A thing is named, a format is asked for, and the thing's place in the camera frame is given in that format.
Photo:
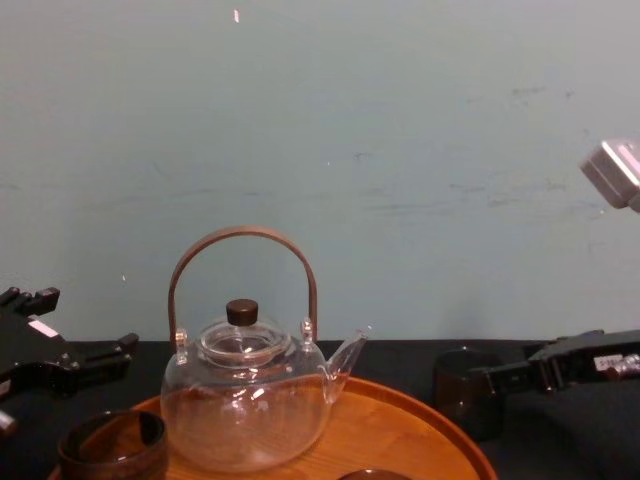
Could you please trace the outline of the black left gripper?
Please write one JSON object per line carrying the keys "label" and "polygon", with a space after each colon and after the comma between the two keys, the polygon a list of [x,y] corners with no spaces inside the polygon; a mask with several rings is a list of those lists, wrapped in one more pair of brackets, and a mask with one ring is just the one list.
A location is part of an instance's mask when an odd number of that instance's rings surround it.
{"label": "black left gripper", "polygon": [[120,373],[133,360],[139,343],[135,333],[85,344],[66,341],[40,320],[21,317],[54,311],[59,297],[55,287],[34,294],[10,287],[1,293],[2,400],[36,389],[70,394],[76,373]]}

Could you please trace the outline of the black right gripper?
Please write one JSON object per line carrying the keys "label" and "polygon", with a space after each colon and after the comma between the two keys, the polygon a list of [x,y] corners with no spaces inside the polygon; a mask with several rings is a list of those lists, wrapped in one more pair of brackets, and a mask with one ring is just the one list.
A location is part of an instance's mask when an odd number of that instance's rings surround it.
{"label": "black right gripper", "polygon": [[537,388],[546,392],[608,381],[639,379],[639,330],[593,330],[522,347],[526,361],[469,370],[487,395],[506,396]]}

